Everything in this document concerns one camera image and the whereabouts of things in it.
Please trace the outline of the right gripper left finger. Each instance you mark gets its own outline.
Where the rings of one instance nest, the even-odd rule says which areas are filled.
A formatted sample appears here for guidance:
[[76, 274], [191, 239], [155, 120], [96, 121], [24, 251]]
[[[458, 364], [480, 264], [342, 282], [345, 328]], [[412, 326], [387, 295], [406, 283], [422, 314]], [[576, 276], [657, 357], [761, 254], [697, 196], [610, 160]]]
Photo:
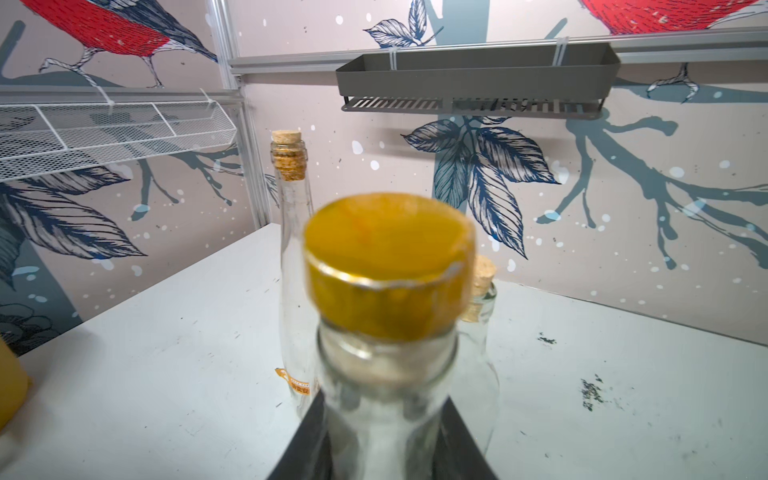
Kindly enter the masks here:
[[318, 393], [268, 480], [331, 480], [325, 398]]

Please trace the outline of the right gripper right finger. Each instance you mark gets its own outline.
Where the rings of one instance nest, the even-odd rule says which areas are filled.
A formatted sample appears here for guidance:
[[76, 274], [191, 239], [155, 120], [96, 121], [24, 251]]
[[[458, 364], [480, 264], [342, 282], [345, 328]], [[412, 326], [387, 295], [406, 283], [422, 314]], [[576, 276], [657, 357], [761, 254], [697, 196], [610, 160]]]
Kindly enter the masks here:
[[497, 480], [451, 398], [442, 407], [434, 453], [436, 480]]

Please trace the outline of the yellow cap glass bottle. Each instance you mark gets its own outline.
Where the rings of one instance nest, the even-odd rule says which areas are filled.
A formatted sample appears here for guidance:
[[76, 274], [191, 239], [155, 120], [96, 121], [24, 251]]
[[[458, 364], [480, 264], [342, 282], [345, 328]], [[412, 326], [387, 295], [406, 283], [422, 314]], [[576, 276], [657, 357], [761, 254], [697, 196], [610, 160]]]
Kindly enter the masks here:
[[431, 477], [475, 240], [463, 213], [405, 193], [345, 197], [307, 223], [334, 478]]

